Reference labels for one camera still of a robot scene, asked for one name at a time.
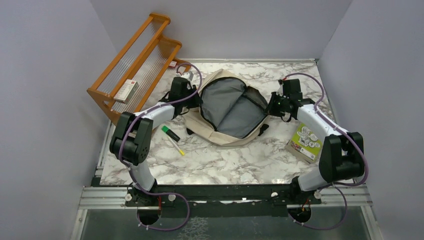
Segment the green cartoon book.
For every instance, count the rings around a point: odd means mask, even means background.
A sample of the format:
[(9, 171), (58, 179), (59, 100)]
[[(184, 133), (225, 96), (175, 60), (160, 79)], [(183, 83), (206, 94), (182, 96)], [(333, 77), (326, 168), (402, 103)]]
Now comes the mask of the green cartoon book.
[(323, 143), (304, 123), (300, 123), (285, 149), (307, 164), (315, 164), (321, 155)]

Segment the beige canvas backpack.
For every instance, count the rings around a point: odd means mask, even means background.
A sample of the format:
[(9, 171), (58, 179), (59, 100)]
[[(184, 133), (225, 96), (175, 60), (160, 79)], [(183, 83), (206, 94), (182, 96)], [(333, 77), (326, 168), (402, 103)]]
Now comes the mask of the beige canvas backpack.
[(219, 69), (199, 88), (201, 104), (183, 115), (188, 135), (222, 147), (239, 147), (268, 128), (267, 100), (242, 77)]

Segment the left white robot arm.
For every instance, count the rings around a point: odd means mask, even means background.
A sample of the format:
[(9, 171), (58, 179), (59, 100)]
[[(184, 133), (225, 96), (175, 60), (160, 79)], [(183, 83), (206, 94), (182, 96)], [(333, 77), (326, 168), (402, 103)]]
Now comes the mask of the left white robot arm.
[(177, 74), (169, 92), (154, 106), (140, 112), (123, 112), (115, 126), (109, 150), (128, 169), (144, 205), (157, 200), (156, 179), (150, 172), (148, 156), (153, 129), (181, 115), (183, 109), (200, 104), (198, 89), (192, 84), (193, 74)]

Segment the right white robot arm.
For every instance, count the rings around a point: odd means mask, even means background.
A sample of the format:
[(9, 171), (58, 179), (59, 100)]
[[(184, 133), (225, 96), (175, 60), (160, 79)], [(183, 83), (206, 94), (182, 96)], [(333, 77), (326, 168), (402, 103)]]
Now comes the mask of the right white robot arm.
[(363, 137), (348, 132), (325, 116), (310, 98), (304, 98), (299, 79), (280, 79), (279, 90), (271, 94), (267, 115), (282, 118), (289, 114), (305, 124), (322, 142), (318, 167), (294, 177), (289, 185), (289, 199), (300, 204), (309, 192), (341, 180), (362, 177), (367, 172)]

